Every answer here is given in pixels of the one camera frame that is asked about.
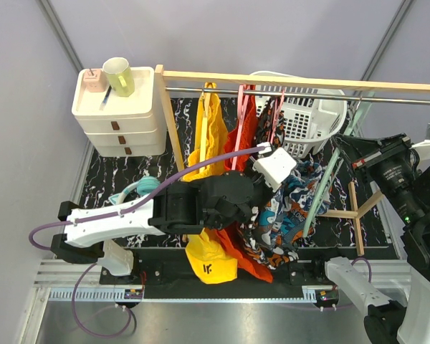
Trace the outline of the mint green hanger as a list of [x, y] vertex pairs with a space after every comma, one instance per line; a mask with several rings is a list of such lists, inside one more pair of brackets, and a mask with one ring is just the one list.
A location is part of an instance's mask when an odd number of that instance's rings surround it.
[[[371, 107], [368, 98], [374, 95], [375, 92], [357, 91], [355, 93], [355, 99], [350, 101], [350, 106], [348, 108], [350, 117], [348, 118], [348, 123], [344, 131], [342, 132], [343, 135], [353, 135], [356, 131], [357, 125], [359, 123], [363, 123]], [[310, 229], [315, 228], [315, 219], [319, 214], [320, 207], [323, 204], [324, 195], [330, 191], [330, 187], [332, 186], [333, 181], [342, 165], [343, 158], [340, 155], [340, 150], [335, 148], [330, 160], [328, 161], [324, 175], [317, 185], [314, 199], [303, 227], [302, 234], [304, 237], [309, 237]]]

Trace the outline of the blue patterned shorts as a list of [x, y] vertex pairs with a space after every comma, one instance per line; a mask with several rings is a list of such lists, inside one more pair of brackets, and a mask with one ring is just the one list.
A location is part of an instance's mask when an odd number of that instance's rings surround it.
[[311, 247], [303, 236], [305, 220], [315, 199], [325, 167], [314, 161], [299, 161], [282, 187], [259, 212], [246, 242], [255, 259], [270, 270], [298, 259], [297, 249]]

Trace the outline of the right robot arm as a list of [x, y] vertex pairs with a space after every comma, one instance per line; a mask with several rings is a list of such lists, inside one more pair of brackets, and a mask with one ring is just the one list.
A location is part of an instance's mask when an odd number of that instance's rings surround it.
[[315, 262], [312, 278], [334, 282], [349, 297], [372, 343], [430, 343], [430, 166], [417, 172], [421, 157], [405, 134], [377, 139], [337, 134], [332, 141], [356, 176], [378, 185], [404, 223], [408, 304], [384, 295], [345, 257]]

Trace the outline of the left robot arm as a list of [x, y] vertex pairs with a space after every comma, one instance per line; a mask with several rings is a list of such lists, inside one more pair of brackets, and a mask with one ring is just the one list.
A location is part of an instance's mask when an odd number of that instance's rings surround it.
[[137, 234], [198, 234], [247, 223], [264, 206], [280, 182], [266, 173], [229, 171], [220, 176], [161, 184], [153, 193], [99, 209], [72, 209], [63, 233], [50, 250], [65, 262], [104, 267], [126, 284], [140, 276], [134, 254], [115, 243]]

